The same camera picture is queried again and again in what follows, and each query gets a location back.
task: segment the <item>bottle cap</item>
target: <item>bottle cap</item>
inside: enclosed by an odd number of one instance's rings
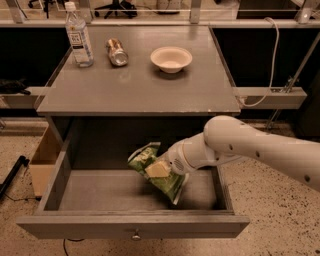
[[[66,2],[64,4],[64,6],[66,7],[66,11],[67,12],[74,12],[76,11],[76,5],[74,4],[74,2]]]

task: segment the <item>can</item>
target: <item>can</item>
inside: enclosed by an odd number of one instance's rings
[[[124,66],[128,64],[128,54],[124,51],[119,39],[111,38],[106,44],[109,59],[115,66]]]

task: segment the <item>water bottle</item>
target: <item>water bottle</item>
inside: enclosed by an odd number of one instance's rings
[[[86,22],[76,14],[74,2],[66,2],[65,7],[68,12],[66,30],[75,61],[79,67],[89,67],[93,64],[93,54]]]

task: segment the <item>white bowl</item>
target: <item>white bowl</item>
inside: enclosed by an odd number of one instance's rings
[[[151,61],[166,73],[177,73],[191,63],[192,55],[180,47],[161,47],[151,53]]]

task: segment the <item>terrazzo floor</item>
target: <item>terrazzo floor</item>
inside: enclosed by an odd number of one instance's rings
[[[20,155],[30,158],[46,127],[42,121],[7,121],[0,131],[2,177]],[[263,129],[264,124],[252,123]],[[287,124],[272,132],[293,136]],[[161,239],[66,241],[68,255],[320,255],[320,195],[306,186],[254,160],[222,167],[236,214],[251,223],[236,239]],[[31,176],[21,168],[7,190],[14,198],[33,198]],[[32,215],[37,200],[0,200],[0,255],[67,255],[63,240],[38,240],[15,224],[18,216]]]

